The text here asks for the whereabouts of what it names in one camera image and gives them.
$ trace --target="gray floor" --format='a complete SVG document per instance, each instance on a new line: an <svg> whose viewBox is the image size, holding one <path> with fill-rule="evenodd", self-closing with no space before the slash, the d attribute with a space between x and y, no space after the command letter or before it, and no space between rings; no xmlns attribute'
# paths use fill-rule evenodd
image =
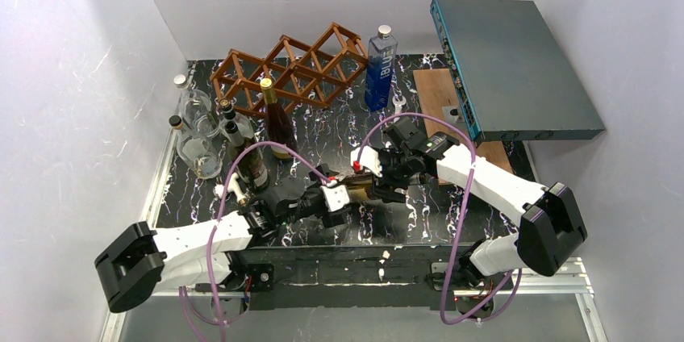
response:
<svg viewBox="0 0 684 342"><path fill-rule="evenodd" d="M503 303L505 296L497 297ZM209 298L194 298L200 311ZM236 306L227 306L235 310ZM178 298L154 297L130 311L121 341L196 340ZM195 320L207 340L219 340L215 327ZM587 341L574 294L521 294L497 319L445 326L427 308L296 308L253 311L228 328L230 341Z"/></svg>

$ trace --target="dark brown bottle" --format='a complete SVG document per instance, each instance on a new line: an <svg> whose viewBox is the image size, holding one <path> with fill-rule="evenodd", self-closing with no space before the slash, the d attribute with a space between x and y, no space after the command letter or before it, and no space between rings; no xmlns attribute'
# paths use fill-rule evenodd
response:
<svg viewBox="0 0 684 342"><path fill-rule="evenodd" d="M226 123L226 133L228 134L228 156L234 161L247 147L251 146L250 140L246 140L240 134L237 124L232 120ZM252 187L255 191L262 190L269 185L269 172L264 165L264 157L261 150L256 148L247 153L242 161L237 164L237 173L242 182Z"/></svg>
<svg viewBox="0 0 684 342"><path fill-rule="evenodd" d="M292 121L277 100L273 82L269 78L261 80L261 92L264 93L266 103L266 133L272 142L284 144L287 148L297 152L297 140L294 138ZM285 150L271 146L271 151L278 159L288 160L292 156Z"/></svg>

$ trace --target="wine rack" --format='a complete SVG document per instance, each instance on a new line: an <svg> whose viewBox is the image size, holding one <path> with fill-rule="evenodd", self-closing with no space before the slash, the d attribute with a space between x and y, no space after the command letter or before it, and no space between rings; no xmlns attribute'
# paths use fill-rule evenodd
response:
<svg viewBox="0 0 684 342"><path fill-rule="evenodd" d="M321 47L331 37L335 36L340 42L340 50L334 56L328 54ZM287 66L278 64L276 57L285 50L289 57ZM303 53L301 58L295 56L296 51ZM356 62L356 68L349 75L345 75L341 63L351 59ZM244 72L245 62L256 65L251 74ZM277 45L266 58L251 56L245 52L231 49L223 63L211 74L211 82L219 98L232 100L240 91L247 98L247 106L236 105L236 110L256 118L264 118L264 99L257 79L270 78L279 99L287 102L285 112L290 113L298 104L308 104L318 108L328 108L332 102L350 87L354 80L365 70L368 64L368 53L361 38L346 28L331 23L330 27L311 46L287 35L281 36ZM235 76L231 77L232 68ZM323 83L334 86L334 90L326 95L321 89Z"/></svg>

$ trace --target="black bottle cap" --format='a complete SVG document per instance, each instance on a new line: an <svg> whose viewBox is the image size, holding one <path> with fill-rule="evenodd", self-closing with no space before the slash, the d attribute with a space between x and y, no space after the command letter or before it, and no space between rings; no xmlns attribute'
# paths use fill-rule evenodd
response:
<svg viewBox="0 0 684 342"><path fill-rule="evenodd" d="M233 122L232 120L228 120L228 123L226 123L226 132L229 134L234 134L238 132L237 124L235 124L235 122Z"/></svg>
<svg viewBox="0 0 684 342"><path fill-rule="evenodd" d="M178 127L183 124L183 119L178 115L171 116L169 118L169 124L171 124L171 127Z"/></svg>
<svg viewBox="0 0 684 342"><path fill-rule="evenodd" d="M223 115L224 118L230 120L235 118L235 108L233 108L233 104L229 102L227 99L221 100L219 103L221 106L221 115Z"/></svg>

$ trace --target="gray box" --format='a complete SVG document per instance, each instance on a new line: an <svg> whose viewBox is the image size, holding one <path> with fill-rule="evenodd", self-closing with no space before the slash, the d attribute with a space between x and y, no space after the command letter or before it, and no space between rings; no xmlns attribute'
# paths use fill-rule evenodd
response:
<svg viewBox="0 0 684 342"><path fill-rule="evenodd" d="M473 140L588 140L606 128L532 1L432 0Z"/></svg>

